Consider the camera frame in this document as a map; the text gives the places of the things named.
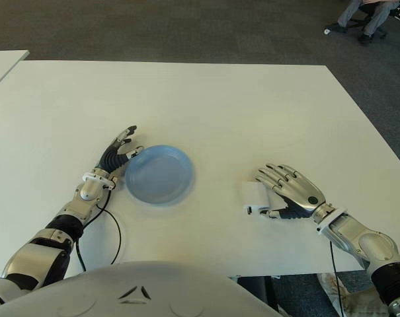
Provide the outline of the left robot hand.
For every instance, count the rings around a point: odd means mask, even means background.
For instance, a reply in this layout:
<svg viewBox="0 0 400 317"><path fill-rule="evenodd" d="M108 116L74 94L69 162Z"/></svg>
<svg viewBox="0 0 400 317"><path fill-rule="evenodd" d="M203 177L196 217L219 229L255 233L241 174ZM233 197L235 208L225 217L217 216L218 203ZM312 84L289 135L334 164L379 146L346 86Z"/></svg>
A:
<svg viewBox="0 0 400 317"><path fill-rule="evenodd" d="M119 153L121 147L132 142L130 136L135 133L136 129L137 126L133 125L120 132L104 150L97 164L97 168L112 174L115 170L118 170L131 159L138 156L143 151L142 146L134 147L132 150L125 153Z"/></svg>

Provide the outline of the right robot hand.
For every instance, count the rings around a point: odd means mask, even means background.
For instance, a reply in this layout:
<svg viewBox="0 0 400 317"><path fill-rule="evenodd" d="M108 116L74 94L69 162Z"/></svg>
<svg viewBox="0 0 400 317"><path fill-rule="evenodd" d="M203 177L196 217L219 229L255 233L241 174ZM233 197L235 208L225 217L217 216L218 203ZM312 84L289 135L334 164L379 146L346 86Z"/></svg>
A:
<svg viewBox="0 0 400 317"><path fill-rule="evenodd" d="M282 209L269 209L270 219L313 218L319 224L335 208L327 203L323 192L302 173L288 165L266 164L258 169L255 180L278 197L286 206Z"/></svg>

